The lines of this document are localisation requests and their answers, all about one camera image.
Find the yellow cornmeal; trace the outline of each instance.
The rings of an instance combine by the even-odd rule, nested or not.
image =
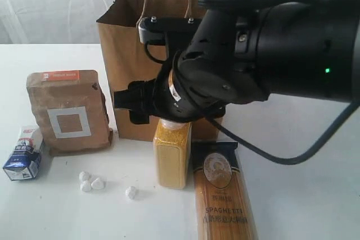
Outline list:
[[[154,136],[157,178],[164,187],[182,189],[186,185],[190,156],[191,123],[160,120]]]

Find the white tabletop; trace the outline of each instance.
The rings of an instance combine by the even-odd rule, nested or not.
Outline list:
[[[20,126],[35,124],[25,89],[32,72],[97,70],[116,129],[100,45],[0,45],[0,62],[0,162],[10,154]],[[273,95],[263,103],[228,106],[224,125],[272,154],[290,157],[309,147],[344,107]],[[272,164],[239,147],[260,240],[358,239],[359,121],[357,112],[319,154],[297,166]],[[152,144],[116,135],[102,152],[45,155],[36,180],[11,182],[0,173],[0,238],[196,239],[192,174],[183,191],[160,187]],[[105,178],[106,188],[81,192],[82,170]],[[129,185],[140,189],[135,201],[124,195]]]

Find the white stone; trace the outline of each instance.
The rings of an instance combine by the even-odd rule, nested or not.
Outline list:
[[[104,188],[104,181],[101,180],[100,177],[96,178],[92,183],[91,187],[93,189],[103,189]]]
[[[83,192],[89,192],[91,190],[91,183],[89,180],[86,180],[80,184],[80,190]]]
[[[80,182],[84,182],[84,181],[89,180],[89,179],[90,179],[90,173],[88,173],[87,171],[82,171],[79,174]]]
[[[134,199],[136,194],[137,194],[137,188],[130,186],[127,188],[127,190],[125,191],[126,196],[128,196],[129,199]]]

